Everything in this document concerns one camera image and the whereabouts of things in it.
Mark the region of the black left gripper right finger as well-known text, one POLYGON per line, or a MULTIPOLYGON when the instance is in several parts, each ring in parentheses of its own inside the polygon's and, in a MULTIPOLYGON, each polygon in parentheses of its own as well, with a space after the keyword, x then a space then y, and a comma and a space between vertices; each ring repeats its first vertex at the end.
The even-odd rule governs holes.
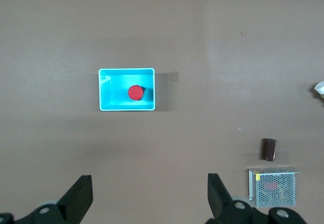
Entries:
POLYGON ((233 200, 219 175, 208 174, 208 203, 213 218, 207 223, 306 223, 297 212, 275 207, 268 214, 261 213, 242 200, 233 200))

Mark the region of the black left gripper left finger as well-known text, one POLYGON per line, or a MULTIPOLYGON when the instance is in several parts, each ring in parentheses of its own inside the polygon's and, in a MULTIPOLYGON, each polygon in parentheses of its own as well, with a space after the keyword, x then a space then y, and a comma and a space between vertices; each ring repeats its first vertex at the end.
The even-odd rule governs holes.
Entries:
POLYGON ((82 175, 57 203, 44 204, 18 220, 15 220, 11 213, 1 213, 1 223, 80 223, 92 203, 92 177, 82 175))

